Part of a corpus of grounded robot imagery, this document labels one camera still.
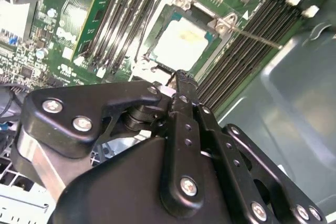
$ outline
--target screw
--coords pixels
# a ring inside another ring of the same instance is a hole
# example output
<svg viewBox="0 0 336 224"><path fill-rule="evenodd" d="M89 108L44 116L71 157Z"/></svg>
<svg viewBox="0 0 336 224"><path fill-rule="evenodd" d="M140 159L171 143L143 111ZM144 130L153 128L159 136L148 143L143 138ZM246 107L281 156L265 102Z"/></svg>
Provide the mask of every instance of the screw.
<svg viewBox="0 0 336 224"><path fill-rule="evenodd" d="M152 94L157 94L157 90L156 90L155 87L149 87L149 88L147 88L147 90L148 90L149 92L151 92Z"/></svg>
<svg viewBox="0 0 336 224"><path fill-rule="evenodd" d="M181 95L181 96L180 96L180 99L181 99L183 102L188 103L188 99L187 99L187 97L185 97L184 95Z"/></svg>
<svg viewBox="0 0 336 224"><path fill-rule="evenodd" d="M207 114L210 114L210 113L211 113L211 111L210 111L207 107L203 107L203 111L204 111L205 113L207 113Z"/></svg>
<svg viewBox="0 0 336 224"><path fill-rule="evenodd" d="M90 120L84 117L75 118L72 125L78 131L89 131L92 128Z"/></svg>
<svg viewBox="0 0 336 224"><path fill-rule="evenodd" d="M296 206L296 210L298 211L299 215L300 215L303 219L305 219L305 220L309 220L309 215L308 215L307 211L306 211L303 207L301 207L300 205L297 205L297 206Z"/></svg>
<svg viewBox="0 0 336 224"><path fill-rule="evenodd" d="M261 220L261 221L266 221L267 220L266 212L265 212L264 208L261 206L261 204L256 203L256 202L252 202L251 208L252 208L253 213L255 214L255 216L259 220Z"/></svg>
<svg viewBox="0 0 336 224"><path fill-rule="evenodd" d="M191 179L186 177L181 179L181 188L182 191L184 191L184 193L188 196L195 196L197 193L197 187L195 183Z"/></svg>
<svg viewBox="0 0 336 224"><path fill-rule="evenodd" d="M233 131L233 133L235 133L236 135L239 135L239 130L236 127L231 127L231 130Z"/></svg>
<svg viewBox="0 0 336 224"><path fill-rule="evenodd" d="M309 211L312 215L314 215L315 218L317 218L319 221L322 220L321 216L319 215L319 212L315 208L309 207Z"/></svg>
<svg viewBox="0 0 336 224"><path fill-rule="evenodd" d="M58 113L62 111L63 106L58 101L47 100L44 103L42 103L42 108L49 113Z"/></svg>

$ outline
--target gray metal panel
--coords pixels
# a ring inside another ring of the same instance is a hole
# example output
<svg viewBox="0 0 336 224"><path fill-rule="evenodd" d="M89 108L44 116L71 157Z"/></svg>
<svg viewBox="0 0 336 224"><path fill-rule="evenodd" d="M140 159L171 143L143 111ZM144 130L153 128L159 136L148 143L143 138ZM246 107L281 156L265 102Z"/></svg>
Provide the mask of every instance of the gray metal panel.
<svg viewBox="0 0 336 224"><path fill-rule="evenodd" d="M291 39L220 117L237 124L324 212L336 211L336 39Z"/></svg>

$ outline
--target green circuit board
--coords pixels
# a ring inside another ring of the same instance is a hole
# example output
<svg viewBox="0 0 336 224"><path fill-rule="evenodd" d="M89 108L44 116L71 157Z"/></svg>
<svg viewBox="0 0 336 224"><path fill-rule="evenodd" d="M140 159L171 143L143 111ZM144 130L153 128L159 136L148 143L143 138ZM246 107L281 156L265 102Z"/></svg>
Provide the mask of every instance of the green circuit board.
<svg viewBox="0 0 336 224"><path fill-rule="evenodd" d="M31 88L73 86L106 81L106 76L98 76L93 70L90 58L78 61L85 43L90 43L105 15L110 0L40 0L37 3L30 38L18 41L14 45L8 41L11 33L0 27L0 67L2 82L17 82ZM194 0L201 3L218 16L235 13L238 16L237 27L244 29L254 13L265 0ZM324 0L310 0L321 4ZM164 22L156 23L161 29ZM211 66L225 52L237 34L233 33L223 50L212 60L212 64L202 74L206 76ZM191 68L197 75L209 59L218 40L214 40ZM131 58L126 55L113 81L128 80L131 75Z"/></svg>

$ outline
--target black ram slot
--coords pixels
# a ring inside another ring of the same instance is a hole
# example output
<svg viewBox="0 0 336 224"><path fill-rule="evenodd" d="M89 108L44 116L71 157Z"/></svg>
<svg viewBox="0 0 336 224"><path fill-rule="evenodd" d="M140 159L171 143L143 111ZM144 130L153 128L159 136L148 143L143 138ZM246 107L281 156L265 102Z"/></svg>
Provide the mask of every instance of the black ram slot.
<svg viewBox="0 0 336 224"><path fill-rule="evenodd" d="M274 38L274 40L279 40L281 39L287 32L288 30L296 23L296 19L291 20L291 22L287 23L286 26L284 27L283 31L281 33L276 33L276 37ZM218 99L212 103L213 105L213 110L216 110L220 107L221 104L223 104L226 99L229 98L229 96L235 91L236 88L239 87L239 85L245 80L246 77L248 77L251 73L253 73L255 71L255 69L259 66L259 64L262 62L262 60L264 59L264 56L266 56L270 51L272 50L272 48L268 47L268 46L264 46L262 51L259 54L259 57L257 60L253 61L252 65L250 65L246 71L245 74L243 74L239 80L235 80L233 82L233 84L228 87L227 89L222 89L222 95L220 97L218 97Z"/></svg>
<svg viewBox="0 0 336 224"><path fill-rule="evenodd" d="M266 2L261 6L257 14L264 13L265 10L272 10L274 7L275 2L272 0L266 0ZM262 18L258 18L259 16L254 15L252 20L247 24L245 27L246 31L249 31L251 33L255 32L255 28L259 26L259 24L262 22ZM231 44L229 49L226 51L225 56L221 57L219 62L216 64L214 69L211 71L211 73L208 74L208 76L205 78L205 80L202 82L201 86L198 89L198 95L201 97L204 95L204 93L207 91L206 87L214 84L214 81L216 81L216 77L218 77L218 73L223 69L223 67L226 65L226 61L230 61L232 57L234 56L234 51L238 51L240 45L244 43L248 38L239 35L235 41Z"/></svg>
<svg viewBox="0 0 336 224"><path fill-rule="evenodd" d="M285 15L283 15L282 18L277 19L276 23L269 26L269 28L267 29L268 30L267 33L263 34L263 37L267 37L272 40L279 39L277 36L279 35L278 30L274 30L273 28L276 26L276 27L279 27L280 29L284 28L284 30L287 31L287 27L288 27L287 21L291 18L292 18L292 15L286 13ZM249 70L254 70L254 68L246 69L245 66L251 65L253 63L257 63L257 66L258 66L259 63L263 60L264 56L266 56L271 50L270 47L265 46L264 44L260 42L256 42L256 41L249 48L251 48L251 50L249 51L249 57L243 59L238 65L240 67L238 69L235 69L234 72L230 73L229 76L231 78L226 80L227 84L225 85L224 89L221 90L222 93L225 93L225 96L227 96L228 94L227 89L232 85L234 81L236 82L236 76L239 76L239 73L245 73L243 76L247 77L250 74ZM222 100L222 96L215 97L214 99L210 99L208 103L216 104L218 100Z"/></svg>
<svg viewBox="0 0 336 224"><path fill-rule="evenodd" d="M253 32L254 34L258 34L260 36L264 35L264 32L266 32L267 30L267 26L271 23L269 19L274 18L274 15L271 12L271 10L274 10L274 9L273 8L268 9L267 12L265 13L265 15L267 15L266 17L268 18L268 20L264 19L264 20L259 20L259 22L256 22L254 24L253 31L251 32ZM221 77L217 78L215 88L212 89L210 93L207 93L207 98L204 100L205 103L208 103L208 100L211 99L213 95L217 92L217 90L221 88L221 83L225 82L226 79L229 78L229 76L232 74L234 69L241 64L240 62L243 60L245 55L247 54L251 56L251 54L249 53L249 50L253 49L256 43L257 43L256 40L243 36L243 39L239 42L238 46L235 47L235 50L228 53L228 55L230 54L234 55L233 60L231 60L231 63L227 64L226 67L222 68L222 70L220 71Z"/></svg>
<svg viewBox="0 0 336 224"><path fill-rule="evenodd" d="M279 42L299 16L300 12L288 6L285 0L266 0L244 30ZM212 110L218 109L257 70L271 50L270 46L238 35L199 86L197 92L200 101Z"/></svg>

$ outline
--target cable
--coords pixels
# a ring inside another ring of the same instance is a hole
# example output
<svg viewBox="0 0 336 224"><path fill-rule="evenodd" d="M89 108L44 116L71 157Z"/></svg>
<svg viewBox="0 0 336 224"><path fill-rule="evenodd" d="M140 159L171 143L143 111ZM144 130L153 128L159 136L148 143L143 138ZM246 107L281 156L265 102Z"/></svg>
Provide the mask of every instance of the cable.
<svg viewBox="0 0 336 224"><path fill-rule="evenodd" d="M6 107L4 108L4 110L0 113L0 118L1 118L4 114L6 114L6 112L9 110L9 108L12 106L13 100L14 100L14 93L13 93L13 91L10 91L10 92L9 92L9 101L7 102L7 105L6 105Z"/></svg>

